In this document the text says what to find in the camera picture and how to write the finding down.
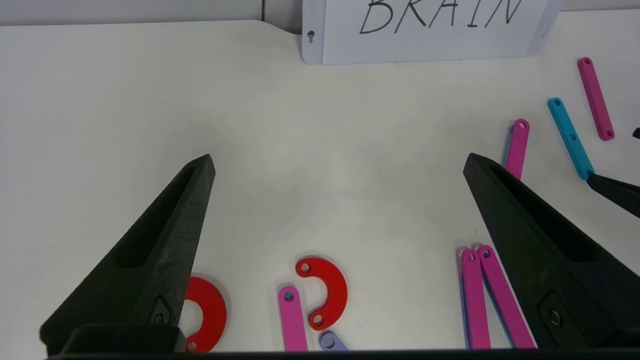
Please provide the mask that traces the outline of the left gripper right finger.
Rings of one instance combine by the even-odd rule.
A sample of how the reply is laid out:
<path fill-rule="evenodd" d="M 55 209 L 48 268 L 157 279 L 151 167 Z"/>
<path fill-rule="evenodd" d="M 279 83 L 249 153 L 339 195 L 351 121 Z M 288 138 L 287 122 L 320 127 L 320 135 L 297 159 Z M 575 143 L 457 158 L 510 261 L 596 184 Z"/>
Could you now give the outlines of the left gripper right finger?
<path fill-rule="evenodd" d="M 498 162 L 462 173 L 539 347 L 639 347 L 636 273 Z"/>

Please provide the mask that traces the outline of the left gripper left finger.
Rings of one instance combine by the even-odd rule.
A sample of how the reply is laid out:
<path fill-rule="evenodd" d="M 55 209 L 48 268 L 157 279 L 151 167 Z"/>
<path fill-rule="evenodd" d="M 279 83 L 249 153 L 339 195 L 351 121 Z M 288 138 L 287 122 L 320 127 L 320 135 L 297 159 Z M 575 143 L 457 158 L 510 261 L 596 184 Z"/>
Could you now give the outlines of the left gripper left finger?
<path fill-rule="evenodd" d="M 42 324 L 49 357 L 162 357 L 178 327 L 216 170 L 188 162 Z"/>

